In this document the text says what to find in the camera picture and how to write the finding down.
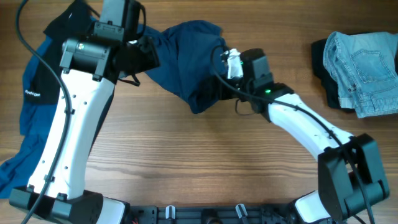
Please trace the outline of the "navy blue shorts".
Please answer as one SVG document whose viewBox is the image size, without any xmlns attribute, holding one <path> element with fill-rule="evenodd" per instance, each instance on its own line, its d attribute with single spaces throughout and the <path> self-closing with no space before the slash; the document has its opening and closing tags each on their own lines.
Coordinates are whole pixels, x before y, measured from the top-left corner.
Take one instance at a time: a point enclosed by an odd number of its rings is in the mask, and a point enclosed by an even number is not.
<svg viewBox="0 0 398 224">
<path fill-rule="evenodd" d="M 226 41 L 222 28 L 208 21 L 188 21 L 162 32 L 146 27 L 144 34 L 154 41 L 160 66 L 146 75 L 163 89 L 185 101 L 199 114 L 219 100 L 220 86 L 213 67 L 225 71 L 220 59 Z"/>
</svg>

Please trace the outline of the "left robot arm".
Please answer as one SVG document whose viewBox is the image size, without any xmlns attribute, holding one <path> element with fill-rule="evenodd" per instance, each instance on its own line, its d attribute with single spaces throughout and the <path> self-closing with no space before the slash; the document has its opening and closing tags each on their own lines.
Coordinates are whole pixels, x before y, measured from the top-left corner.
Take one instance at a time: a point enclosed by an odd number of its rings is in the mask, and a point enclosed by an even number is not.
<svg viewBox="0 0 398 224">
<path fill-rule="evenodd" d="M 136 76 L 160 65 L 145 35 L 138 1 L 105 1 L 92 30 L 62 45 L 57 109 L 44 151 L 27 185 L 9 204 L 52 223 L 130 223 L 127 202 L 85 189 L 85 169 L 111 105 L 120 74 Z"/>
</svg>

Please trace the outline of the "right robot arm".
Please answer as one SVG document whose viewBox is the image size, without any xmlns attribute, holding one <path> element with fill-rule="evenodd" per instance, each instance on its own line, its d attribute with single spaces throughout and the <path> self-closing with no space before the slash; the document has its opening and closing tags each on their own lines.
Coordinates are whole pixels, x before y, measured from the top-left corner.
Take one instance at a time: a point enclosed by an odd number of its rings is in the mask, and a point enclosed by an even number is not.
<svg viewBox="0 0 398 224">
<path fill-rule="evenodd" d="M 346 223 L 390 194 L 377 142 L 354 136 L 310 109 L 293 89 L 274 81 L 261 49 L 211 51 L 220 99 L 250 104 L 252 112 L 287 131 L 316 160 L 318 188 L 285 205 L 261 208 L 263 223 Z"/>
</svg>

